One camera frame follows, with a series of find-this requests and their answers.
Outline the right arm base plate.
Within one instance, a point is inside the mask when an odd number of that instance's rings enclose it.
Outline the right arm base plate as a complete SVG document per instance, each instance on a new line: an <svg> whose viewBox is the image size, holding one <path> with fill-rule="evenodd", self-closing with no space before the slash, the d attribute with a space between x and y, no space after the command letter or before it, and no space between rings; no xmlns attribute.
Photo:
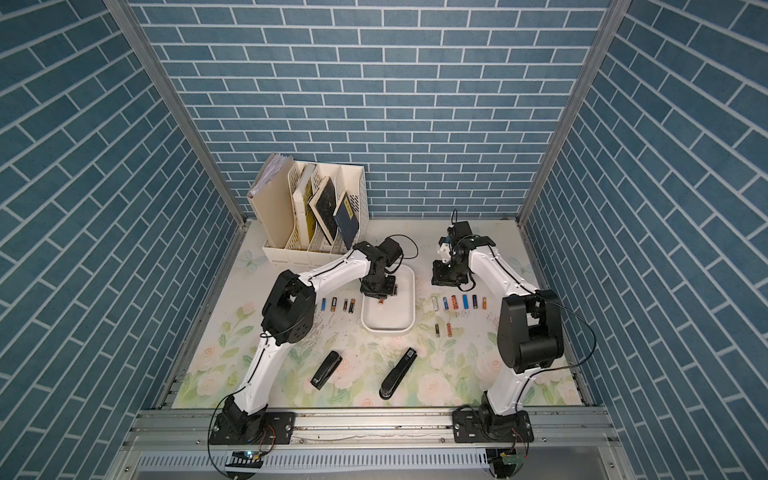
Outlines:
<svg viewBox="0 0 768 480"><path fill-rule="evenodd" d="M452 412L452 432L456 443L532 443L534 433L525 410L500 416L471 406Z"/></svg>

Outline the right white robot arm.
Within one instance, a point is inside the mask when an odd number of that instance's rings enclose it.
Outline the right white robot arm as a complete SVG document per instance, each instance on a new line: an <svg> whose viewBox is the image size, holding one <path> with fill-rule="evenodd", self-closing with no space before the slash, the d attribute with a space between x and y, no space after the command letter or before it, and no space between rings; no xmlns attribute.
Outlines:
<svg viewBox="0 0 768 480"><path fill-rule="evenodd" d="M483 405L495 417L520 410L536 374L564 354L561 302L517 274L496 243L474 233L467 221L451 222L438 242L431 283L460 288L482 281L500 300L497 348L504 368L484 394Z"/></svg>

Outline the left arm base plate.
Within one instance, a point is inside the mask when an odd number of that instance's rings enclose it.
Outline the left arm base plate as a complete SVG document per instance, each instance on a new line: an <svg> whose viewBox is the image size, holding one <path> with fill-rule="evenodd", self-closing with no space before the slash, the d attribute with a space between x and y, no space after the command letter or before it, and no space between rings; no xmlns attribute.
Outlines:
<svg viewBox="0 0 768 480"><path fill-rule="evenodd" d="M263 411L250 416L219 413L209 433L212 445L287 445L293 435L296 414Z"/></svg>

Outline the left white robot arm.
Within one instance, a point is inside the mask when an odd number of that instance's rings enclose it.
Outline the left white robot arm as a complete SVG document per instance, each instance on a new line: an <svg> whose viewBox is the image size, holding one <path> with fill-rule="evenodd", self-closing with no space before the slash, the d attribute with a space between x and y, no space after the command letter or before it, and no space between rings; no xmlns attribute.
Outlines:
<svg viewBox="0 0 768 480"><path fill-rule="evenodd" d="M400 244L387 237L378 245L361 241L342 257L313 270L281 272L262 308L257 352L241 386L224 400L223 412L237 420L262 412L291 348L310 333L317 303L355 280L366 297L392 296L394 266L403 259Z"/></svg>

